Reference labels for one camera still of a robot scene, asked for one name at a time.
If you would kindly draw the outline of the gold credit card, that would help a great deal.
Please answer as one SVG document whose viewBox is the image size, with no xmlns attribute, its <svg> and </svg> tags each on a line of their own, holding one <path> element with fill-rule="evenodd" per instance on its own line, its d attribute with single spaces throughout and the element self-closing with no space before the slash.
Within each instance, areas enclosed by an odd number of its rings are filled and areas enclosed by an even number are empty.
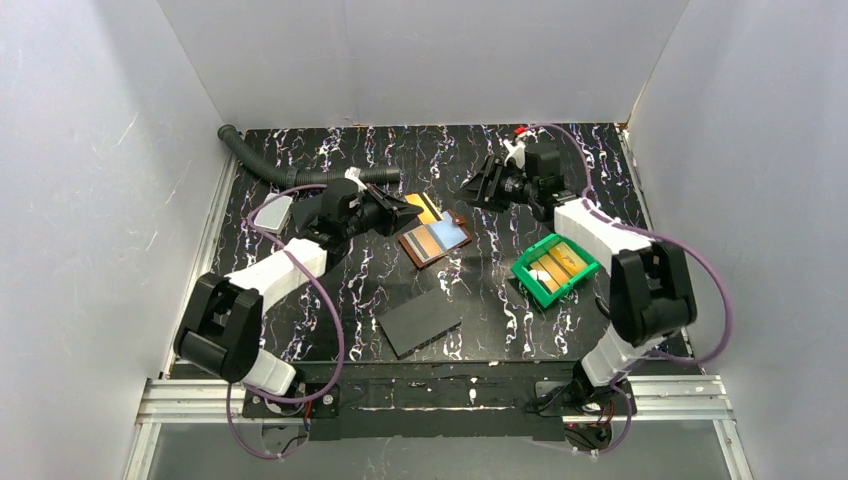
<svg viewBox="0 0 848 480">
<path fill-rule="evenodd" d="M 431 224 L 443 220 L 443 214 L 436 208 L 426 193 L 411 193 L 404 197 L 407 203 L 417 206 L 421 212 L 417 215 L 421 224 Z"/>
</svg>

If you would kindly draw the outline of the brown leather card holder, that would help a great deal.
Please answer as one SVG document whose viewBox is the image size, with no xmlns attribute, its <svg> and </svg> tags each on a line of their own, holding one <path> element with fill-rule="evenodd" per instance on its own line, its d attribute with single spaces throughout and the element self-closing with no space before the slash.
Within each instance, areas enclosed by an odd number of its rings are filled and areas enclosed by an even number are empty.
<svg viewBox="0 0 848 480">
<path fill-rule="evenodd" d="M 466 219 L 452 211 L 444 212 L 441 220 L 416 226 L 398 236 L 401 247 L 417 269 L 426 268 L 471 240 Z"/>
</svg>

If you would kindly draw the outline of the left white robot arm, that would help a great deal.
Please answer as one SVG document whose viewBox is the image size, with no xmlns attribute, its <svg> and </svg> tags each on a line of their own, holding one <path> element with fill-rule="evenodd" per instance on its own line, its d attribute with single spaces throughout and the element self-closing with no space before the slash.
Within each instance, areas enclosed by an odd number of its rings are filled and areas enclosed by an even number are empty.
<svg viewBox="0 0 848 480">
<path fill-rule="evenodd" d="M 296 368 L 260 346 L 267 310 L 310 283 L 329 309 L 342 344 L 337 302 L 320 277 L 343 259 L 354 237 L 369 231 L 393 236 L 422 211 L 360 180 L 330 181 L 319 206 L 289 243 L 247 268 L 227 275 L 209 272 L 196 280 L 175 335 L 175 355 L 270 401 L 297 403 L 287 394 Z"/>
</svg>

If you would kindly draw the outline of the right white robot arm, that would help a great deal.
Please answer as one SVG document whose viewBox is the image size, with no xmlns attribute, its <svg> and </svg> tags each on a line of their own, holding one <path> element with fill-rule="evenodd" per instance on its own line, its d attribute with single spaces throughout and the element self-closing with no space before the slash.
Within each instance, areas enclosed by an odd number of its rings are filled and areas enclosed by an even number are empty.
<svg viewBox="0 0 848 480">
<path fill-rule="evenodd" d="M 526 205 L 576 254 L 606 271 L 609 325 L 563 390 L 564 399 L 583 405 L 616 392 L 639 360 L 696 320 L 697 304 L 684 249 L 597 211 L 569 188 L 562 164 L 552 145 L 513 146 L 506 158 L 488 156 L 457 197 L 493 212 Z"/>
</svg>

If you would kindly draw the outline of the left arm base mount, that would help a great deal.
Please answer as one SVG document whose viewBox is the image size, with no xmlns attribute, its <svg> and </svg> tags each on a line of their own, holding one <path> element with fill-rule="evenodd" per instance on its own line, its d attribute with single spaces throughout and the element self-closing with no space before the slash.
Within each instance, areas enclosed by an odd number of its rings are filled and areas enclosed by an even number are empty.
<svg viewBox="0 0 848 480">
<path fill-rule="evenodd" d="M 267 399 L 267 400 L 269 400 L 270 402 L 273 402 L 273 403 L 284 404 L 284 405 L 305 405 L 305 404 L 311 404 L 314 400 L 319 399 L 320 397 L 324 396 L 325 394 L 328 394 L 329 391 L 331 390 L 331 388 L 334 387 L 338 383 L 338 381 L 340 380 L 341 375 L 342 375 L 342 370 L 343 370 L 343 365 L 338 364 L 337 369 L 333 372 L 332 376 L 329 378 L 329 380 L 327 381 L 327 383 L 323 387 L 321 387 L 319 390 L 315 391 L 312 394 L 295 396 L 295 397 L 288 397 L 288 396 L 273 394 L 273 393 L 266 391 L 266 390 L 264 390 L 264 389 L 262 389 L 262 388 L 260 388 L 256 385 L 248 383 L 247 379 L 243 379 L 241 381 L 241 384 L 243 385 L 243 387 L 247 391 L 254 393 L 254 394 L 256 394 L 256 395 L 258 395 L 258 396 L 260 396 L 264 399 Z M 249 446 L 243 440 L 243 438 L 240 436 L 237 428 L 235 427 L 233 415 L 232 415 L 232 412 L 231 412 L 231 395 L 232 395 L 231 390 L 232 390 L 232 387 L 229 386 L 228 387 L 228 393 L 227 393 L 227 396 L 226 396 L 227 422 L 228 422 L 228 426 L 230 428 L 230 431 L 231 431 L 231 434 L 232 434 L 234 440 L 238 443 L 238 445 L 241 447 L 241 449 L 243 451 L 245 451 L 247 454 L 251 455 L 254 458 L 260 459 L 260 460 L 271 460 L 271 461 L 282 462 L 287 457 L 293 455 L 296 452 L 299 452 L 300 450 L 302 450 L 306 446 L 306 444 L 308 443 L 309 435 L 306 435 L 306 436 L 301 435 L 300 437 L 294 437 L 294 440 L 298 441 L 298 443 L 295 446 L 290 447 L 291 442 L 289 442 L 287 444 L 287 446 L 284 447 L 281 451 L 277 451 L 277 452 L 274 452 L 274 453 L 271 453 L 269 451 L 258 451 L 258 450 L 253 449 L 251 446 Z"/>
</svg>

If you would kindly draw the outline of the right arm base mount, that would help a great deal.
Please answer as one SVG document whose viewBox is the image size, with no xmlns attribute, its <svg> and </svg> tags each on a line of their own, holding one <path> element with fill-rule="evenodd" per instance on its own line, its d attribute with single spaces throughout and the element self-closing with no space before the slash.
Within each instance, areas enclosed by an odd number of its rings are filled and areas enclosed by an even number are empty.
<svg viewBox="0 0 848 480">
<path fill-rule="evenodd" d="M 541 381 L 524 405 L 531 415 L 562 420 L 567 451 L 598 456 L 619 447 L 630 433 L 637 407 L 627 379 L 604 386 L 587 399 L 578 398 L 571 384 Z"/>
</svg>

